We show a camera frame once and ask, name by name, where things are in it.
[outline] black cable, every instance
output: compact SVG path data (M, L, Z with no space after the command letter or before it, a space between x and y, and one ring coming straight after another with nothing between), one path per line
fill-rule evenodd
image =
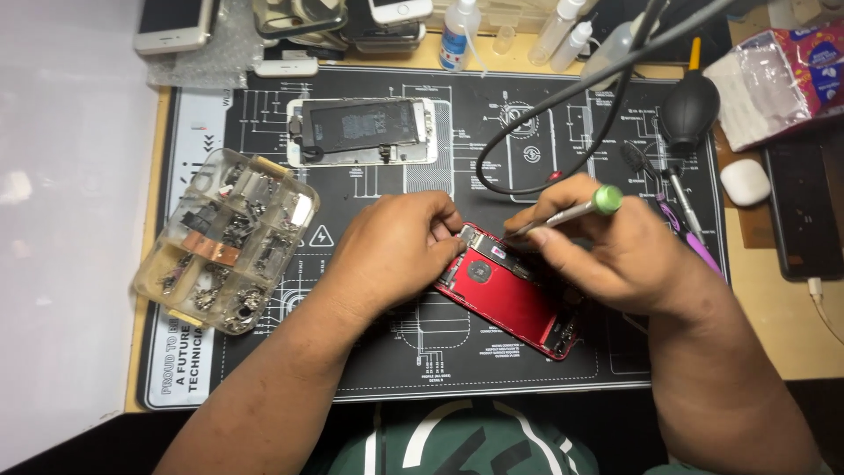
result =
M487 143L484 149L481 150L480 154L478 155L478 161L475 164L475 174L478 177L478 180L486 188L499 194L533 194L541 192L549 186L569 177L578 168L582 167L583 163L578 164L578 166L574 167L570 172L564 173L555 180L547 182L542 186L526 189L508 189L497 186L491 183L490 180L486 179L486 177L484 176L483 164L484 161L486 161L487 156L490 154L492 149L495 148L496 145L498 145L504 138L506 138L506 136L510 134L510 132L521 127L528 120L536 117L542 112L549 110L551 107L559 105L563 101L571 99L573 96L582 93L584 90L589 89L590 87L600 83L601 81L604 81L605 79L611 77L619 71L632 67L637 62L641 61L644 57L669 45L674 41L677 41L679 38L682 38L683 36L687 35L690 31L700 28L712 17L721 13L722 10L737 1L738 0L714 0L712 3L709 3L704 8L698 10L697 13L691 15L689 18L683 20L682 22L674 26L672 29L654 38L651 42L647 43L642 49L628 53L627 56L621 58L616 64L610 65L607 68L602 69L598 73L595 73L592 76L589 76L588 78L579 81L577 84L571 85L561 90L560 92L554 94L548 99L545 99L544 101L540 102L533 109L522 114L517 120L513 121L501 131L499 131L497 134L495 134L492 140L490 140L490 142ZM649 32L648 30L650 29L648 28L646 30L644 28L640 28L640 30L645 30L646 32Z
M633 40L630 43L630 50L632 52L644 46L645 41L647 41L647 37L651 35L651 30L653 29L653 26L657 23L659 15L665 8L666 3L668 3L668 0L648 1L645 7L645 14L642 15L642 19L639 24L639 30L636 31L636 35L633 36ZM598 135L592 140L592 144L589 146L586 152L583 153L579 162L577 162L577 166L574 167L573 170L578 170L580 167L583 167L583 165L589 160L589 157L595 155L595 152L597 152L598 149L601 147L601 145L603 144L603 140L607 138L609 130L613 127L613 124L615 123L616 116L619 115L619 109L621 108L621 104L624 103L625 92L627 92L627 85L630 84L630 79L632 79L633 77L633 69L634 66L629 66L619 76L619 83L615 86L613 103L609 107L609 114L607 115L606 120L603 121L603 126L601 126L600 132L598 132ZM543 189L547 188L548 186L550 186L550 184L544 185ZM528 194L519 193L523 191L528 191L528 189L513 189L506 194Z

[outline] forearm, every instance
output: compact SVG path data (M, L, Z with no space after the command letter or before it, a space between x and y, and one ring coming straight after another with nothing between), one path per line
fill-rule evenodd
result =
M367 316L319 286L196 411L157 473L298 473Z
M693 266L685 302L651 318L653 395L668 452L719 473L808 473L809 427L738 301Z

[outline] wooden desk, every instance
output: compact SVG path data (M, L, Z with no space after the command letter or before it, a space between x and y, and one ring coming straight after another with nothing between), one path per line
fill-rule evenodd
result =
M526 59L528 49L535 37L535 35L517 35L513 47L508 54L503 56L492 52L493 38L479 37L476 47L491 71L552 74L548 66L537 68ZM437 62L439 47L440 36L431 34L419 50L411 55L352 56L338 64L439 68ZM581 67L582 65L577 63L569 73L576 74ZM472 61L470 69L480 70L477 61ZM678 78L683 73L681 68L668 66L643 66L637 70L653 78ZM170 90L163 88L160 94L158 127L154 142L143 256L152 248L155 239L155 211L158 204L169 104ZM844 346L830 334L815 313L806 285L792 284L780 277L776 251L744 249L738 213L736 210L726 210L726 212L733 289L781 376L784 379L844 377ZM825 301L827 314L832 319L844 319L844 282L825 284ZM139 298L127 387L127 412L143 410L135 402L135 394L146 308L146 299Z

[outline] green t-shirt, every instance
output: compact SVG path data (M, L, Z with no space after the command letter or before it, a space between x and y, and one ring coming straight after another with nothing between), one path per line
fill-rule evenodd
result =
M316 454L302 473L331 475L586 475L598 473L589 449L550 423L530 421L490 399L377 404L371 424L333 460ZM702 473L681 464L652 473Z

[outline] man's left hand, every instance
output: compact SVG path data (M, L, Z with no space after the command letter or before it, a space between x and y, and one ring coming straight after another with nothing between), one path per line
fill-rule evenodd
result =
M383 195L349 224L315 291L367 325L433 282L461 252L463 219L448 194Z

